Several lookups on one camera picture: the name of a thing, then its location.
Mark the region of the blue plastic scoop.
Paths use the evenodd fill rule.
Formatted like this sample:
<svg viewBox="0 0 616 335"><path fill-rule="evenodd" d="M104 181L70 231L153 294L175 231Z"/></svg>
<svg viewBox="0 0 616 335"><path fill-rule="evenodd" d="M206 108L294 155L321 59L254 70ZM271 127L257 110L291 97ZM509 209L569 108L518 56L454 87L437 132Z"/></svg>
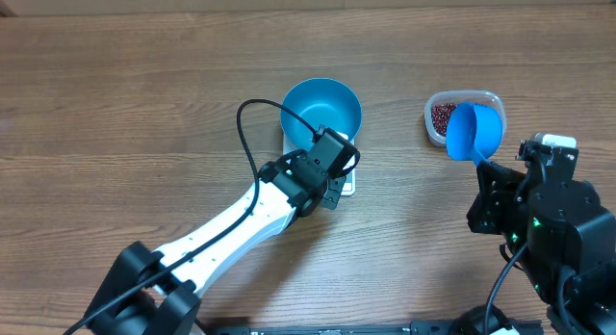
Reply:
<svg viewBox="0 0 616 335"><path fill-rule="evenodd" d="M454 161L472 161L477 167L498 150L502 133L501 117L495 109L462 103L449 120L447 154Z"/></svg>

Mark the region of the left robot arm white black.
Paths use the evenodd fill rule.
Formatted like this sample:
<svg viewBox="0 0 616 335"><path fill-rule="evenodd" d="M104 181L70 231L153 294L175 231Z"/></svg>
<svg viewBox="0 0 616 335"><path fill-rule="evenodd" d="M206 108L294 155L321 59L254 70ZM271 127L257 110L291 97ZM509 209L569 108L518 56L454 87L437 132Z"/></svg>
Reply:
<svg viewBox="0 0 616 335"><path fill-rule="evenodd" d="M252 248L319 207L335 209L359 151L321 127L309 149L254 169L254 183L192 233L150 250L141 242L115 259L77 328L94 334L197 334L205 292Z"/></svg>

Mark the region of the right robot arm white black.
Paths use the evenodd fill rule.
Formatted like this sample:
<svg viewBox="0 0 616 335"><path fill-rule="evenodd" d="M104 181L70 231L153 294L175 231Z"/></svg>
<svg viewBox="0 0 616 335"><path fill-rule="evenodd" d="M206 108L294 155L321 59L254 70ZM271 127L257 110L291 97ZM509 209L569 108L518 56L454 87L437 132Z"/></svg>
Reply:
<svg viewBox="0 0 616 335"><path fill-rule="evenodd" d="M574 180L573 159L526 164L525 173L477 166L470 229L504 236L507 266L526 274L558 333L614 333L614 215L590 183Z"/></svg>

